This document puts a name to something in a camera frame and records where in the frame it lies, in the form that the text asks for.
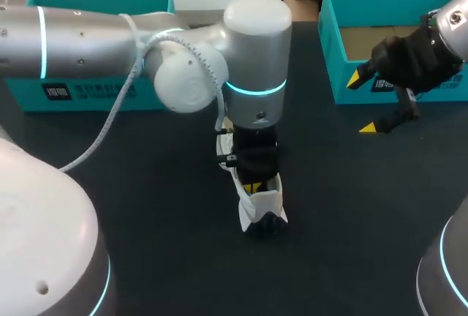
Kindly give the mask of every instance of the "white cable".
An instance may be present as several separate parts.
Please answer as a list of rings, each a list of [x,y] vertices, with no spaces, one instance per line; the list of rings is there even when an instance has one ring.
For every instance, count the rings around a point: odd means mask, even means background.
[[[137,46],[137,57],[135,59],[135,63],[133,64],[129,75],[127,76],[127,79],[125,80],[125,83],[122,86],[122,89],[118,93],[116,101],[114,102],[112,108],[110,109],[109,115],[107,116],[105,120],[104,126],[99,131],[99,134],[97,135],[94,142],[77,159],[73,160],[68,165],[63,166],[60,169],[61,172],[67,172],[68,170],[71,170],[72,168],[76,167],[81,162],[88,159],[94,153],[94,151],[99,147],[99,145],[104,140],[104,137],[106,136],[107,132],[109,131],[110,127],[112,126],[114,118],[116,117],[117,112],[120,109],[122,102],[124,101],[125,95],[127,94],[130,86],[133,84],[135,79],[141,74],[141,69],[143,65],[143,57],[147,54],[147,52],[149,52],[150,49],[152,49],[152,47],[154,47],[155,45],[158,45],[160,42],[171,41],[171,42],[176,42],[179,45],[182,45],[206,69],[206,72],[210,75],[211,82],[214,84],[214,88],[216,90],[216,100],[218,104],[218,118],[215,123],[215,130],[220,131],[222,128],[222,122],[224,121],[224,97],[222,95],[222,90],[221,90],[222,84],[218,83],[218,78],[215,72],[211,68],[211,65],[206,61],[206,59],[202,57],[201,52],[196,47],[191,45],[190,43],[185,42],[183,39],[179,37],[171,36],[165,33],[158,33],[158,34],[153,35],[151,39],[144,45],[138,36],[138,31],[137,31],[135,24],[133,23],[133,20],[128,15],[122,15],[122,16],[124,16],[125,19],[129,22],[130,28],[132,29],[134,37],[135,37],[135,43]]]

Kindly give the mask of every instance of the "black table surface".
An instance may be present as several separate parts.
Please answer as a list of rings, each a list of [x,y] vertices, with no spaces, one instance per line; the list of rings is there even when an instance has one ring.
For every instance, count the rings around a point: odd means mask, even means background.
[[[468,107],[422,103],[422,119],[391,135],[358,133],[392,109],[334,105],[317,27],[296,24],[279,125],[290,226],[260,241],[241,232],[233,183],[214,162],[214,108],[120,114],[70,173],[105,233],[118,316],[419,316],[419,260],[468,192]],[[1,84],[0,124],[55,166],[106,115],[25,115]]]

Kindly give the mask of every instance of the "glowing blue light ring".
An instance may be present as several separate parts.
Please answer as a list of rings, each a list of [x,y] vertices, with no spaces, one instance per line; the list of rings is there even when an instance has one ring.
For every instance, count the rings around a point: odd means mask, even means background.
[[[174,29],[166,29],[164,31],[161,31],[157,34],[157,36],[159,36],[160,34],[167,34],[167,33],[170,33],[170,32],[176,32],[176,31],[185,31],[184,29],[180,29],[180,28],[174,28]],[[145,59],[143,59],[142,61],[142,66],[143,66],[143,69],[145,69]]]
[[[41,79],[45,78],[47,73],[47,36],[45,33],[45,16],[44,9],[37,7],[39,11],[39,25],[41,28]]]
[[[107,281],[105,283],[104,290],[102,291],[101,298],[99,298],[99,301],[97,302],[96,306],[94,307],[93,311],[91,311],[91,314],[89,314],[89,316],[95,316],[97,310],[99,310],[99,308],[101,307],[102,302],[104,301],[105,295],[107,294],[107,289],[109,289],[109,283],[110,283],[110,257],[107,257],[107,258],[108,258],[107,265],[109,266],[108,270],[107,270]]]
[[[444,235],[445,230],[447,229],[448,223],[452,220],[452,217],[447,221],[445,224],[444,230],[442,231],[442,235],[440,236],[440,260],[442,261],[442,268],[444,270],[445,276],[447,277],[447,281],[449,285],[452,287],[453,291],[455,292],[456,296],[460,299],[460,301],[464,304],[464,306],[468,309],[468,301],[463,297],[460,293],[460,290],[456,287],[455,283],[452,280],[452,277],[448,273],[447,265],[445,264],[445,257],[444,257]]]
[[[226,82],[226,84],[229,86],[229,88],[231,88],[233,91],[237,91],[238,93],[245,94],[245,95],[254,95],[254,96],[259,97],[259,96],[262,96],[262,95],[269,95],[269,94],[276,93],[280,89],[284,88],[284,86],[286,86],[286,80],[284,80],[284,82],[281,83],[276,88],[269,89],[267,91],[247,91],[246,89],[240,89],[240,88],[238,88],[236,86],[233,86],[229,82]]]

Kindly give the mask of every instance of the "white sneaker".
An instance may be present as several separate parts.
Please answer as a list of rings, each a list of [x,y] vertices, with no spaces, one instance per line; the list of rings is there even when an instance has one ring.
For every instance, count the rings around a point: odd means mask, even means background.
[[[216,140],[216,152],[218,155],[231,154],[233,148],[233,134],[218,135]],[[229,171],[237,193],[239,196],[239,219],[241,221],[242,231],[247,231],[247,228],[252,223],[260,222],[264,217],[268,218],[267,213],[273,213],[276,217],[281,217],[287,222],[286,214],[283,209],[283,186],[279,174],[267,182],[267,191],[256,192],[250,195],[244,189],[244,186],[239,181],[235,168],[226,168],[220,165],[223,170]]]

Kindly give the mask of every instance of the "silver robotic arm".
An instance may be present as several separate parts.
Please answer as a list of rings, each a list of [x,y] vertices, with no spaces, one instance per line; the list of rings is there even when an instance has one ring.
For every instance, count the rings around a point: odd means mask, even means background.
[[[287,220],[275,128],[291,35],[290,10],[282,1],[235,0],[222,22],[200,29],[166,12],[128,16],[50,7],[0,7],[0,22],[2,77],[128,76],[96,141],[62,171],[92,154],[129,85],[144,75],[175,112],[195,112],[217,99],[218,161],[231,172],[244,204],[243,230],[267,213]]]
[[[264,217],[286,220],[275,125],[291,14],[281,1],[237,0],[221,23],[201,29],[163,12],[129,17],[49,7],[0,7],[0,22],[4,78],[127,76],[97,140],[61,171],[0,139],[1,315],[114,316],[113,270],[96,213],[61,172],[100,144],[138,75],[175,112],[195,112],[217,98],[218,160],[238,191],[242,228]]]
[[[460,72],[468,61],[467,18],[468,0],[452,0],[424,17],[415,33],[386,39],[374,47],[371,60],[359,66],[348,88],[359,88],[379,73],[396,87],[397,94],[399,90],[406,97],[408,106],[395,112],[393,119],[380,118],[370,124],[374,132],[390,132],[411,119],[416,103],[413,91],[430,91]],[[416,294],[424,316],[468,316],[467,233],[465,199],[418,267]]]

